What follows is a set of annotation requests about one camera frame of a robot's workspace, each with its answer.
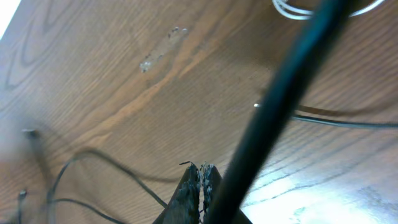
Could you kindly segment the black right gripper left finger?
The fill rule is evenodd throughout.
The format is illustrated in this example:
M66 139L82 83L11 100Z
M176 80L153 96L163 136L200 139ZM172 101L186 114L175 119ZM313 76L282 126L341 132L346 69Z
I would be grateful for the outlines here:
M197 166L189 164L172 198L153 224L199 224L201 179Z

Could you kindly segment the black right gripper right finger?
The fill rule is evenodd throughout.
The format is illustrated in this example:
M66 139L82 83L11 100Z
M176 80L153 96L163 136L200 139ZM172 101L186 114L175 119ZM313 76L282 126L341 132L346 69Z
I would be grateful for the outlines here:
M222 181L221 174L213 164L204 163L200 167L201 184L203 187L203 220L210 214L210 206L216 195L217 188ZM240 210L232 221L232 224L252 224L247 216Z

